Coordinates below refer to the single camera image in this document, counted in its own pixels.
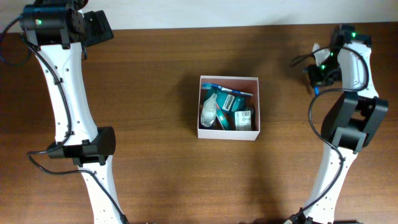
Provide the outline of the blue disposable razor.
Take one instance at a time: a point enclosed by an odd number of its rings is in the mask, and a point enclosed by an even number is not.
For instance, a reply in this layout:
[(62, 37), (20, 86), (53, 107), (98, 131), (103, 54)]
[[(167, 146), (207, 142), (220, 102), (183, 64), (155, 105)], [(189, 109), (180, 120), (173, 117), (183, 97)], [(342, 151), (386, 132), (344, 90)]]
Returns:
[(318, 94), (319, 94), (319, 87), (316, 86), (316, 87), (314, 88), (314, 93), (315, 93), (315, 95), (318, 95)]

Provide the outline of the green white soap box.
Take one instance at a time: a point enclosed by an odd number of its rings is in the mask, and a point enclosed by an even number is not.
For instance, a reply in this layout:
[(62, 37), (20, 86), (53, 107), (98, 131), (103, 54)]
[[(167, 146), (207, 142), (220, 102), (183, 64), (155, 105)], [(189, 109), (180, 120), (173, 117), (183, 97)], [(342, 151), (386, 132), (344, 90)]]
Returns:
[(234, 113), (235, 130), (252, 131), (251, 111), (236, 111)]

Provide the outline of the teal mouthwash bottle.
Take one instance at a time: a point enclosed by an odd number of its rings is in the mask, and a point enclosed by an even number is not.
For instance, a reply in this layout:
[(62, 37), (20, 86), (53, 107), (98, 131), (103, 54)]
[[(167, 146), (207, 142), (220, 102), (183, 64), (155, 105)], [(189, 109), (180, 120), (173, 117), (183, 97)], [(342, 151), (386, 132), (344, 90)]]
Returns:
[(253, 111), (253, 107), (246, 104), (245, 97), (232, 95), (216, 88), (207, 90), (203, 101), (208, 100), (214, 93), (217, 94), (216, 103), (220, 110), (230, 116), (234, 116), (237, 111)]

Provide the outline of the green toothpaste tube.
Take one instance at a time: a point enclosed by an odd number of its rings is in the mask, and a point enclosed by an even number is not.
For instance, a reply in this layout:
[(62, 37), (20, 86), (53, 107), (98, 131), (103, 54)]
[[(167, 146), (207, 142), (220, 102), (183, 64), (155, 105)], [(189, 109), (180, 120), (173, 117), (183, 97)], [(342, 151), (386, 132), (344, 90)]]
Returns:
[(226, 116), (224, 115), (224, 113), (222, 112), (222, 110), (220, 109), (219, 105), (216, 103), (216, 115), (217, 115), (217, 119), (220, 123), (220, 126), (222, 128), (222, 130), (224, 131), (230, 131), (230, 125), (228, 123), (228, 120), (226, 118)]

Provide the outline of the blue white toothbrush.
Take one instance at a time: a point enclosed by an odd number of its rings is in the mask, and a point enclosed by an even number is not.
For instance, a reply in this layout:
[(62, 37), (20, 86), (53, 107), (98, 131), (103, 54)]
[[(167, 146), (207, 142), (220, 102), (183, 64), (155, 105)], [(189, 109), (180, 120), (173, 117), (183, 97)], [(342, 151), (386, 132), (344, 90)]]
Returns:
[(252, 93), (247, 93), (247, 92), (239, 91), (239, 90), (232, 90), (232, 89), (223, 87), (223, 86), (215, 84), (215, 83), (202, 83), (201, 84), (201, 89), (203, 89), (203, 90), (210, 90), (212, 88), (217, 88), (217, 89), (219, 89), (221, 91), (225, 91), (225, 92), (228, 92), (228, 93), (234, 93), (234, 94), (237, 94), (237, 95), (253, 96)]

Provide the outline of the clear spray bottle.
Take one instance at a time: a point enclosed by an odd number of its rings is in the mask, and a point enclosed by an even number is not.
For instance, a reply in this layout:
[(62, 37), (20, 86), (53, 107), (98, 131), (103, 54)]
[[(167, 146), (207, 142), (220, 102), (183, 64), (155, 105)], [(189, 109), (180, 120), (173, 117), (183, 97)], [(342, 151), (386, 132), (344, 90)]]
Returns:
[(203, 104), (200, 122), (204, 128), (212, 128), (217, 114), (217, 94), (212, 94)]

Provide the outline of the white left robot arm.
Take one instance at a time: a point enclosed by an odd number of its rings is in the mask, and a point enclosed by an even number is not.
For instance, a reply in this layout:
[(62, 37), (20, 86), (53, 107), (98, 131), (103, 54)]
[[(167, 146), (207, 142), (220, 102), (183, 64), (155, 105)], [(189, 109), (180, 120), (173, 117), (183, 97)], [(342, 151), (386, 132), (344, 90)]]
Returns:
[(116, 135), (97, 127), (86, 97), (81, 63), (86, 48), (113, 39), (104, 11), (83, 13), (86, 1), (35, 1), (19, 18), (22, 40), (43, 70), (55, 118), (55, 140), (43, 151), (70, 159), (88, 191), (95, 223), (127, 223), (113, 178)]

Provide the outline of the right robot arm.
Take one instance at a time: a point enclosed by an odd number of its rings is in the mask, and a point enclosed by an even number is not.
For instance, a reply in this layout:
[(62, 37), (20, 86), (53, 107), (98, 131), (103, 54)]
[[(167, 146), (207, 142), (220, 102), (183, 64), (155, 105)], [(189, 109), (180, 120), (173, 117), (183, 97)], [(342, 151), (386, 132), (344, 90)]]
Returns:
[(311, 57), (315, 63), (304, 71), (317, 100), (322, 95), (341, 95), (326, 114), (315, 135), (323, 141), (323, 155), (312, 192), (287, 223), (334, 223), (335, 207), (346, 175), (358, 154), (372, 140), (389, 109), (380, 99), (371, 75), (369, 35), (354, 26), (334, 28), (329, 45), (313, 46), (312, 52), (292, 59), (294, 67)]

